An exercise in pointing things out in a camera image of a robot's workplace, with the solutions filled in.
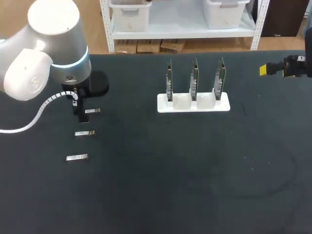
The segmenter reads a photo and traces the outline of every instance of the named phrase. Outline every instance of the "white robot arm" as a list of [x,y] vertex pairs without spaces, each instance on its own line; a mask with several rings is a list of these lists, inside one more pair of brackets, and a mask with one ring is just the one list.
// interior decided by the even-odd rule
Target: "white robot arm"
[[0,55],[0,90],[22,101],[36,97],[49,76],[77,85],[91,73],[80,13],[72,0],[36,0],[28,25],[0,40]]

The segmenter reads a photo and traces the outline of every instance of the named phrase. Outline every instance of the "plastic bin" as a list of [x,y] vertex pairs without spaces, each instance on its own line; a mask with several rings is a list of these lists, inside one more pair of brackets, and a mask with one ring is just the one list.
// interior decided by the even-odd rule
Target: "plastic bin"
[[110,3],[115,16],[115,25],[121,32],[144,32],[148,30],[152,2],[138,5],[116,5]]
[[236,28],[250,0],[204,0],[204,15],[211,29]]

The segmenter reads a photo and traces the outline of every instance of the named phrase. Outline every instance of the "black tabletop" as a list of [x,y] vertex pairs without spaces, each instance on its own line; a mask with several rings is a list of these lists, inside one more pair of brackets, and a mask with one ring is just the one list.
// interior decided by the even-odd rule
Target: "black tabletop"
[[[91,56],[110,91],[79,124],[65,97],[30,130],[0,135],[1,234],[312,233],[312,80],[259,77],[259,67],[303,51]],[[188,92],[197,58],[199,92],[211,92],[224,57],[231,110],[157,112],[172,59],[174,92]],[[60,92],[0,94],[0,127],[29,123]],[[75,131],[95,137],[75,138]],[[88,162],[65,163],[89,154]]]

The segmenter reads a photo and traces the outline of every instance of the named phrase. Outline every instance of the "white stand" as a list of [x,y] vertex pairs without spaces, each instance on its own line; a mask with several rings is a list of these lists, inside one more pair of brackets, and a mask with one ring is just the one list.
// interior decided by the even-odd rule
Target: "white stand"
[[211,93],[197,93],[197,101],[192,101],[191,94],[173,94],[173,101],[168,101],[167,94],[158,94],[157,109],[159,113],[174,112],[215,112],[229,111],[230,103],[227,93],[222,93],[221,100]]

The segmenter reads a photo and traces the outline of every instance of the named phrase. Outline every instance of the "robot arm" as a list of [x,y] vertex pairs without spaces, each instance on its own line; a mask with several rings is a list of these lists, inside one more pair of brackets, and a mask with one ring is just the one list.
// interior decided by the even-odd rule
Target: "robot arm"
[[283,77],[300,77],[306,74],[312,78],[312,28],[305,35],[306,56],[290,55],[280,63],[267,63],[260,67],[260,75],[274,75],[283,71]]
[[28,25],[0,40],[0,54],[0,90],[17,100],[36,97],[49,76],[74,86],[91,73],[80,13],[72,0],[36,0]]

